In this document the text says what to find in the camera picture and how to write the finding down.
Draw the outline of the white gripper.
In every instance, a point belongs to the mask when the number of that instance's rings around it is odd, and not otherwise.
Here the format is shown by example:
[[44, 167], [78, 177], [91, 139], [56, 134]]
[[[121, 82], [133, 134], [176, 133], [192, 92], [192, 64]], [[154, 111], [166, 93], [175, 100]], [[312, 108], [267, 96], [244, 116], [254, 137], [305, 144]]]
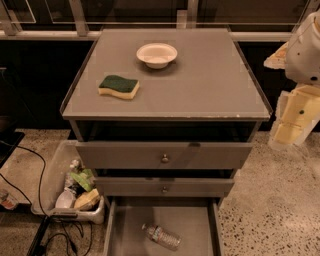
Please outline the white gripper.
[[298, 84], [282, 91], [277, 102], [268, 144], [270, 147], [301, 145], [320, 120], [320, 13], [311, 13], [263, 65], [284, 69]]

